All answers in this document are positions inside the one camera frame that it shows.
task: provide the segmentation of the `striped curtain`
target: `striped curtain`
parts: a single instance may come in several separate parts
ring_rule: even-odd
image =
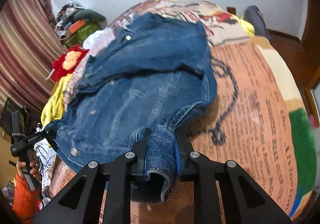
[[[51,65],[64,51],[50,0],[8,0],[0,12],[0,113],[7,97],[42,111],[53,82]]]

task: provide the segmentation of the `orange sleeve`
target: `orange sleeve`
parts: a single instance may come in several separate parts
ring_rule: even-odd
[[[24,224],[30,224],[32,219],[25,220],[38,212],[37,203],[40,194],[40,187],[33,192],[30,191],[25,179],[16,174],[16,186],[12,209]]]

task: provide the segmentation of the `wooden floor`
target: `wooden floor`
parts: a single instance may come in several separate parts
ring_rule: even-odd
[[[307,114],[310,115],[311,106],[304,89],[314,74],[314,62],[306,57],[302,46],[294,40],[272,35],[270,43],[278,51],[291,71],[301,93]]]

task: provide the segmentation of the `hand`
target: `hand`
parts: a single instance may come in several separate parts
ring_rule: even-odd
[[[41,175],[39,173],[39,166],[37,166],[37,160],[32,160],[30,162],[30,166],[31,166],[31,170],[30,170],[30,174],[33,175],[33,177],[37,178],[38,180],[40,180]],[[21,179],[25,179],[24,173],[22,171],[22,168],[26,166],[25,162],[20,162],[17,161],[17,170],[18,170],[18,175],[20,176]]]

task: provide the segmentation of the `red plush toy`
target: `red plush toy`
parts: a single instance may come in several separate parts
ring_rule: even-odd
[[[62,54],[57,61],[53,62],[52,68],[54,72],[50,76],[50,79],[58,82],[61,77],[73,73],[76,66],[88,51],[89,49],[84,49],[80,45],[70,47],[65,54]]]

